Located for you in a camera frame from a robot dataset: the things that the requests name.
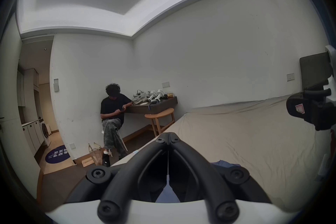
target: wall-mounted desk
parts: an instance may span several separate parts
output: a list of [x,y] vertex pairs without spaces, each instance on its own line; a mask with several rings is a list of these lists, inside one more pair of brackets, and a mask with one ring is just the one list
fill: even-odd
[[169,98],[167,100],[162,100],[157,104],[145,104],[139,105],[135,104],[128,107],[125,113],[134,113],[134,114],[158,114],[168,108],[173,108],[177,105],[177,97]]

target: wooden stool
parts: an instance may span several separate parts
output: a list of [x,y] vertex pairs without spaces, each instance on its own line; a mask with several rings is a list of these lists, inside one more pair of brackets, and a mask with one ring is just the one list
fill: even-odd
[[[168,116],[168,115],[171,115],[172,121],[161,129],[161,126],[160,126],[160,123],[159,123],[159,118],[165,117],[165,116]],[[173,125],[173,123],[175,122],[174,109],[173,108],[168,108],[168,109],[166,109],[166,110],[164,110],[164,111],[162,111],[158,114],[146,114],[145,118],[149,118],[151,120],[154,135],[155,135],[155,137],[157,137],[153,119],[155,119],[158,133],[161,134],[163,131],[165,131],[169,126]]]

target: person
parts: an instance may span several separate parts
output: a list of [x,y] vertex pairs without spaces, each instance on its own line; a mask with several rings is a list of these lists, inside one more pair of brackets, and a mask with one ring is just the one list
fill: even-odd
[[103,165],[110,167],[109,150],[113,147],[116,148],[119,159],[127,155],[117,130],[123,125],[124,112],[132,105],[132,101],[120,93],[120,86],[115,83],[107,85],[106,93],[108,97],[101,102],[100,117],[104,131]]

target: light switch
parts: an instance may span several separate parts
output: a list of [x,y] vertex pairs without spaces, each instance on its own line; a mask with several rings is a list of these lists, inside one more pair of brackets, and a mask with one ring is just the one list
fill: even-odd
[[162,87],[163,87],[163,88],[168,88],[168,87],[170,87],[169,81],[168,81],[168,82],[164,82],[164,83],[162,83]]
[[294,80],[294,79],[295,79],[294,73],[287,75],[287,81],[291,81],[291,80]]
[[60,88],[58,87],[58,79],[54,79],[54,92],[59,92]]

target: bed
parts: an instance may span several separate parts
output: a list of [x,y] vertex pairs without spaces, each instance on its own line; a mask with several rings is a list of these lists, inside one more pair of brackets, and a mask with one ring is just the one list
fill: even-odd
[[[196,108],[166,132],[176,133],[209,162],[224,160],[248,169],[273,204],[300,210],[320,186],[316,181],[330,131],[291,117],[288,96]],[[127,162],[132,156],[122,159]]]

